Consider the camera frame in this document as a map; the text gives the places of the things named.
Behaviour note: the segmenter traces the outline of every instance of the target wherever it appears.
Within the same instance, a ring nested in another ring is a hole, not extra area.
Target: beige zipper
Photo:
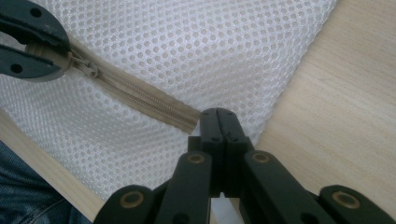
[[[89,52],[70,37],[74,66],[131,108],[191,133],[200,112]]]

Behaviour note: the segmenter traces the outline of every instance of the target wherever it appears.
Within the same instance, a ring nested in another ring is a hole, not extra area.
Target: white mesh fabric
[[[187,105],[234,111],[257,143],[335,0],[35,0],[99,57]],[[106,199],[168,178],[187,135],[132,110],[77,70],[48,83],[0,76],[0,105]]]

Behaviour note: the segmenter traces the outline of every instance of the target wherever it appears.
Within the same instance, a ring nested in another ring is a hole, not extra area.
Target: brass screw
[[[332,198],[339,204],[350,209],[361,207],[361,202],[353,196],[343,191],[336,191],[332,194]]]
[[[191,163],[199,164],[205,161],[205,157],[199,154],[190,155],[187,160]]]
[[[252,159],[260,163],[266,163],[270,160],[270,158],[267,155],[263,154],[262,152],[254,153]]]
[[[122,195],[120,205],[123,208],[135,208],[139,206],[145,199],[145,196],[140,191],[130,191]]]

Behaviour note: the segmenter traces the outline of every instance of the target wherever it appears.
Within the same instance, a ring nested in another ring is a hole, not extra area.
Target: denim fabric
[[[0,224],[91,223],[0,141]]]

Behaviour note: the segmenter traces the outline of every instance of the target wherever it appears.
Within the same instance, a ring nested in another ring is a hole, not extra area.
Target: zipper tape
[[[74,66],[91,77],[114,97],[131,108],[166,124],[191,133],[200,111],[95,56],[69,36]]]

